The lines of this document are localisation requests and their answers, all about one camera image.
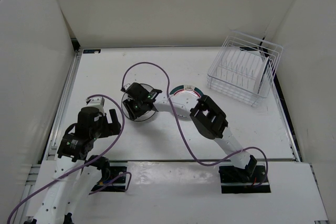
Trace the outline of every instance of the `cable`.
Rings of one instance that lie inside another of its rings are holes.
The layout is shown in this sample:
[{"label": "cable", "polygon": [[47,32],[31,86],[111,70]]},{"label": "cable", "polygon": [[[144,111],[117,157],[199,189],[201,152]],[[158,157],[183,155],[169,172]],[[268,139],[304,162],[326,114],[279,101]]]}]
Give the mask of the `cable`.
[{"label": "cable", "polygon": [[127,187],[125,188],[125,190],[121,189],[121,191],[127,191],[128,188],[130,187],[130,182],[131,182],[131,179],[132,179],[132,174],[131,174],[130,172],[124,172],[124,173],[122,173],[122,174],[119,174],[117,177],[115,177],[114,179],[108,181],[105,185],[103,185],[103,186],[100,187],[99,189],[90,192],[89,195],[92,195],[92,194],[95,194],[95,193],[97,193],[97,192],[99,192],[99,191],[104,190],[106,187],[108,187],[109,185],[113,184],[113,182],[115,182],[118,178],[120,178],[120,177],[122,177],[122,176],[124,176],[124,175],[126,175],[126,174],[130,175],[130,179],[128,180]]},{"label": "cable", "polygon": [[127,74],[133,67],[135,67],[135,66],[137,66],[137,65],[140,65],[140,64],[149,64],[149,65],[153,65],[153,66],[155,66],[155,67],[161,69],[161,71],[166,75],[166,77],[167,77],[167,90],[166,90],[166,95],[167,95],[167,97],[168,97],[170,106],[172,107],[173,114],[174,114],[175,121],[176,121],[177,128],[178,128],[178,131],[180,132],[180,135],[181,135],[181,138],[182,138],[182,140],[183,140],[183,142],[184,142],[184,144],[185,144],[185,147],[187,148],[188,152],[190,153],[190,155],[193,157],[193,159],[194,159],[197,163],[199,163],[200,165],[203,165],[203,166],[214,166],[214,165],[218,165],[219,163],[221,163],[221,162],[223,162],[223,161],[226,161],[226,160],[229,159],[230,157],[232,157],[232,156],[234,156],[234,155],[236,155],[236,154],[238,154],[238,153],[240,153],[240,152],[244,152],[244,151],[247,151],[247,150],[250,150],[250,149],[255,149],[255,150],[260,151],[260,152],[262,153],[262,155],[264,156],[264,159],[265,159],[265,167],[266,167],[266,168],[265,168],[265,177],[264,177],[264,179],[263,179],[258,185],[254,186],[254,187],[259,187],[260,185],[262,185],[262,184],[265,182],[265,180],[266,180],[266,178],[267,178],[267,174],[268,174],[268,161],[267,161],[267,157],[266,157],[265,153],[264,153],[261,149],[259,149],[258,147],[251,146],[251,147],[243,148],[242,150],[233,152],[233,153],[227,155],[226,157],[222,158],[221,160],[218,160],[218,161],[216,161],[216,162],[214,162],[214,163],[210,163],[210,164],[208,164],[208,163],[203,163],[202,161],[200,161],[200,160],[195,156],[195,154],[194,154],[193,151],[191,150],[190,146],[188,145],[187,140],[185,139],[185,136],[184,136],[183,131],[182,131],[181,126],[180,126],[179,119],[178,119],[178,117],[177,117],[176,110],[175,110],[174,105],[173,105],[173,102],[171,101],[171,98],[170,98],[170,96],[169,96],[170,78],[169,78],[167,72],[166,72],[162,67],[160,67],[159,65],[157,65],[157,64],[155,64],[155,63],[152,63],[152,62],[142,61],[142,62],[138,62],[138,63],[136,63],[136,64],[130,66],[130,67],[126,70],[124,76],[122,77],[121,90],[124,90],[124,81],[125,81],[126,74]]},{"label": "cable", "polygon": [[250,187],[253,187],[253,185],[256,183],[257,181],[257,177],[254,178],[254,182],[252,183],[252,185],[250,185]]},{"label": "cable", "polygon": [[83,165],[80,165],[66,173],[64,173],[63,175],[59,176],[57,179],[54,179],[53,181],[51,181],[50,183],[48,183],[47,185],[43,186],[42,188],[38,189],[37,191],[33,192],[31,195],[29,195],[28,197],[26,197],[25,199],[23,199],[19,204],[17,204],[16,207],[14,207],[13,211],[9,214],[8,216],[8,219],[7,219],[7,224],[11,224],[10,220],[12,219],[14,213],[19,209],[20,206],[22,206],[23,203],[25,203],[26,201],[28,201],[29,199],[33,198],[35,195],[37,195],[38,193],[40,193],[41,191],[47,189],[48,187],[52,186],[53,184],[55,184],[56,182],[58,182],[58,179],[62,179],[62,178],[65,178],[66,176],[70,175],[71,173],[74,173],[82,168],[84,168],[85,166],[89,166],[91,165],[93,162],[95,162],[96,160],[98,160],[99,158],[101,158],[103,155],[105,155],[106,152],[108,152],[115,144],[116,142],[118,141],[118,139],[120,138],[121,136],[121,133],[123,132],[124,130],[124,126],[125,126],[125,116],[120,108],[120,106],[117,104],[117,102],[115,102],[114,99],[108,97],[107,95],[104,95],[104,94],[94,94],[94,95],[91,95],[88,97],[88,99],[90,98],[93,98],[93,97],[104,97],[108,100],[110,100],[111,102],[113,102],[117,108],[120,110],[120,113],[121,113],[121,117],[122,117],[122,124],[121,124],[121,129],[120,129],[120,133],[119,135],[115,138],[115,140],[112,142],[112,144],[105,150],[103,151],[100,155],[98,155],[96,158],[94,158],[93,160],[83,164]]}]

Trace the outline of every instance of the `white table surface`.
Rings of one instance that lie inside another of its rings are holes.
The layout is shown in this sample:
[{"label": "white table surface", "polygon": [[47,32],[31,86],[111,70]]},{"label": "white table surface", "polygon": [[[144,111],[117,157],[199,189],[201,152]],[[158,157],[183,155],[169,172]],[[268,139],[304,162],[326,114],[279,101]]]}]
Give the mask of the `white table surface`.
[{"label": "white table surface", "polygon": [[[252,108],[207,88],[207,72],[214,61],[217,47],[161,47],[102,49],[99,54],[83,54],[80,60],[71,97],[65,110],[56,140],[59,144],[64,130],[77,121],[78,112],[86,105],[89,95],[106,94],[119,103],[124,72],[134,63],[150,61],[164,68],[171,79],[171,88],[190,84],[209,95],[226,113],[231,131],[243,147],[260,147],[269,159],[293,159],[286,128],[276,99],[270,91],[258,108]],[[165,90],[166,77],[154,66],[139,65],[127,75],[125,83],[147,83]],[[115,106],[106,101],[105,111]],[[223,151],[212,140],[203,138],[192,122],[181,121],[182,129],[196,156],[201,159],[219,159]],[[105,150],[115,136],[98,139],[93,154]],[[251,151],[262,158],[257,151]],[[173,115],[160,113],[151,122],[126,121],[118,143],[105,157],[111,160],[153,161],[191,160],[177,130]]]},{"label": "white table surface", "polygon": [[[55,161],[43,161],[35,189],[50,182]],[[271,193],[222,194],[218,166],[189,162],[128,162],[132,173],[126,193],[88,196],[81,224],[314,224],[327,220],[309,164],[270,162]],[[45,191],[30,200],[28,216]]]}]

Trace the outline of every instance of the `white wall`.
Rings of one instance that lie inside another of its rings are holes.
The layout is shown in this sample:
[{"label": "white wall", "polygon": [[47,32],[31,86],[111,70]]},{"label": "white wall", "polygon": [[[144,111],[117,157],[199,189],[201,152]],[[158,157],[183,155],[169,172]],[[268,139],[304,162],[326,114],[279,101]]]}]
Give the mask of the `white wall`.
[{"label": "white wall", "polygon": [[230,29],[272,38],[293,0],[59,0],[80,44],[221,44]]},{"label": "white wall", "polygon": [[274,42],[284,46],[278,77],[303,159],[336,223],[336,0],[296,0]]},{"label": "white wall", "polygon": [[74,56],[56,0],[0,0],[0,222],[43,151]]}]

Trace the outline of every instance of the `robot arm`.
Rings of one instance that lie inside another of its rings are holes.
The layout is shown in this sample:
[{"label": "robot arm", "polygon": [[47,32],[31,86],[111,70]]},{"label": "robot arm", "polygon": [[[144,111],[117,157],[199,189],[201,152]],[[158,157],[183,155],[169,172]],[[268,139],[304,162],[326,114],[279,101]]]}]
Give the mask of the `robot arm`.
[{"label": "robot arm", "polygon": [[[120,123],[115,110],[110,110],[112,123],[108,123],[103,109],[104,98],[87,101],[87,106],[78,113],[78,121],[65,132],[57,151],[54,179],[83,165],[93,143],[98,138],[118,135]],[[101,157],[82,171],[71,173],[47,190],[31,224],[72,224],[75,210],[86,198],[93,186],[109,174],[109,161]]]},{"label": "robot arm", "polygon": [[[123,101],[130,119],[135,120],[147,111],[171,112],[172,108],[166,94],[161,90],[148,91],[141,84],[133,83],[127,86],[125,93],[127,99]],[[223,151],[229,155],[240,151],[243,147],[232,135],[226,121],[226,114],[207,95],[197,99],[184,99],[171,97],[176,113],[190,118],[198,132],[211,140],[214,140]],[[238,153],[230,158],[236,168],[237,180],[249,182],[257,165],[256,159],[248,152]]]}]

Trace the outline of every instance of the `wire basket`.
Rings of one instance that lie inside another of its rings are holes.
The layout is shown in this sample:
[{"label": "wire basket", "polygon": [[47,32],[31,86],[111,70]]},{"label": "wire basket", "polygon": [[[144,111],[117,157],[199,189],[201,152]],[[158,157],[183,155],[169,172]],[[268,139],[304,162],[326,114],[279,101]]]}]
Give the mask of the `wire basket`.
[{"label": "wire basket", "polygon": [[269,94],[282,46],[232,31],[208,72],[208,86],[256,107]]}]

